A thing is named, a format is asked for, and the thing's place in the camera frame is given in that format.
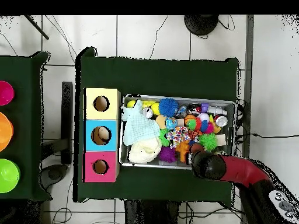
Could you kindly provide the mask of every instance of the green bowl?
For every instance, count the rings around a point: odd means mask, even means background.
[[[0,159],[0,193],[14,189],[20,179],[20,168],[10,160]]]

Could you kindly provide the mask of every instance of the shape sorter box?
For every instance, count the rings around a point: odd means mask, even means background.
[[[105,127],[110,139],[105,145],[98,145],[92,140],[92,131],[96,127]],[[86,151],[117,151],[119,142],[118,120],[86,120],[85,149]]]
[[[95,172],[94,164],[98,160],[106,163],[107,168],[104,174]],[[119,163],[117,162],[117,151],[85,153],[84,182],[115,182],[118,174]]]
[[[85,88],[85,113],[87,120],[118,120],[120,92],[117,89]],[[96,109],[96,99],[106,102],[107,109]]]

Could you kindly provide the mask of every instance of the hole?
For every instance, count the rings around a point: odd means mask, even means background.
[[[108,98],[105,96],[98,96],[93,101],[93,106],[97,111],[106,111],[109,108]]]
[[[111,131],[105,126],[98,126],[91,132],[91,139],[97,145],[106,145],[111,139]]]
[[[96,160],[92,165],[93,171],[98,174],[105,174],[109,168],[105,160]]]

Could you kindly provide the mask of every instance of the pink bowl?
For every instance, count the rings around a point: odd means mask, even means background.
[[[13,87],[4,80],[0,80],[0,106],[4,106],[12,101],[15,96]]]

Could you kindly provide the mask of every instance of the yellow box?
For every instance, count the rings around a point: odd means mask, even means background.
[[[85,88],[86,119],[118,120],[120,92],[117,89]]]

